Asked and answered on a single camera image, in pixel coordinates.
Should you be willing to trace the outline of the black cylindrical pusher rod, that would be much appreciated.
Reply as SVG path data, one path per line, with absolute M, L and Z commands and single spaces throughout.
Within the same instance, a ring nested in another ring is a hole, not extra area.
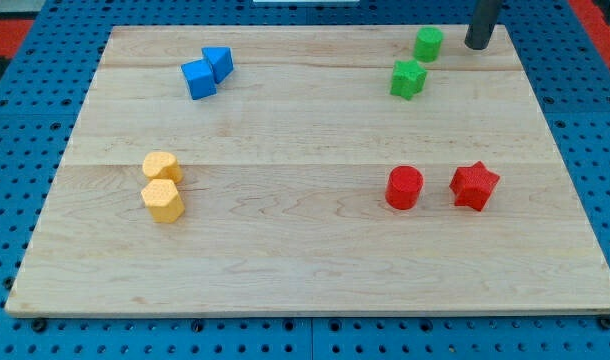
M 464 44 L 472 50 L 485 50 L 502 8 L 502 0 L 477 0 Z

